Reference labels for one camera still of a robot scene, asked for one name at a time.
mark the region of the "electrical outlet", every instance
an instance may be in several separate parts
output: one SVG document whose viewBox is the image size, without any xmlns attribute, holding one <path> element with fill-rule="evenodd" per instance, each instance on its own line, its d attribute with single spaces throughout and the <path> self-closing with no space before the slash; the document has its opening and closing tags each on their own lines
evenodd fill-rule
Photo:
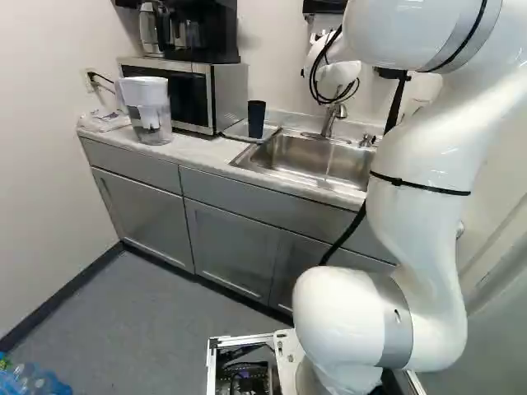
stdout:
<svg viewBox="0 0 527 395">
<path fill-rule="evenodd" d="M 91 79 L 88 76 L 88 72 L 94 72 L 95 69 L 93 67 L 83 68 L 81 70 L 82 80 L 84 81 L 84 85 L 86 86 L 86 90 L 88 93 L 95 92 L 95 87 L 91 83 Z"/>
</svg>

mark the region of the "coffee maker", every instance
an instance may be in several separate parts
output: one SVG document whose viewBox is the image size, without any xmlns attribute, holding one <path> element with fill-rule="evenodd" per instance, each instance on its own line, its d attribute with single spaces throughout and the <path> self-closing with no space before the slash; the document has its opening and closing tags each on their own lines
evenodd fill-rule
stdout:
<svg viewBox="0 0 527 395">
<path fill-rule="evenodd" d="M 152 0 L 144 2 L 141 10 L 143 20 L 150 21 L 141 24 L 146 56 L 196 63 L 240 62 L 237 0 Z"/>
</svg>

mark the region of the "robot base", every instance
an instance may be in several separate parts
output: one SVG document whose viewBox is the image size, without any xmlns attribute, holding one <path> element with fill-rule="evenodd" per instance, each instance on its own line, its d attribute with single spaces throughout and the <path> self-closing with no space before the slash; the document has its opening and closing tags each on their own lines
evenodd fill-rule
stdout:
<svg viewBox="0 0 527 395">
<path fill-rule="evenodd" d="M 380 385 L 382 368 L 350 366 L 338 386 L 305 356 L 294 329 L 276 331 L 273 340 L 282 395 L 366 395 Z"/>
</svg>

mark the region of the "kitchen sink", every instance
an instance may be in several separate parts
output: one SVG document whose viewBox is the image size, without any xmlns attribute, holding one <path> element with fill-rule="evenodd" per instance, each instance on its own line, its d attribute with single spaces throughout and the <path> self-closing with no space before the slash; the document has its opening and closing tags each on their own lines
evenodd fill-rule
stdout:
<svg viewBox="0 0 527 395">
<path fill-rule="evenodd" d="M 231 165 L 340 193 L 365 192 L 375 148 L 284 129 Z"/>
</svg>

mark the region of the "cabinet door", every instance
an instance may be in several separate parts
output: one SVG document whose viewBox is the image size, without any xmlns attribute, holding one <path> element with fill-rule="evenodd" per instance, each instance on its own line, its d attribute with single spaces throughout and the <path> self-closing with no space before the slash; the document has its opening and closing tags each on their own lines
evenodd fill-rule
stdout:
<svg viewBox="0 0 527 395">
<path fill-rule="evenodd" d="M 103 170 L 92 171 L 122 239 L 194 272 L 183 198 Z"/>
<path fill-rule="evenodd" d="M 185 199 L 196 273 L 267 304 L 281 231 Z"/>
<path fill-rule="evenodd" d="M 292 313 L 292 293 L 296 280 L 311 267 L 317 266 L 329 249 L 329 244 L 282 231 L 279 254 L 273 276 L 269 304 L 285 313 Z M 346 249 L 339 249 L 329 260 L 329 266 L 349 267 L 365 272 L 390 274 L 396 266 Z"/>
</svg>

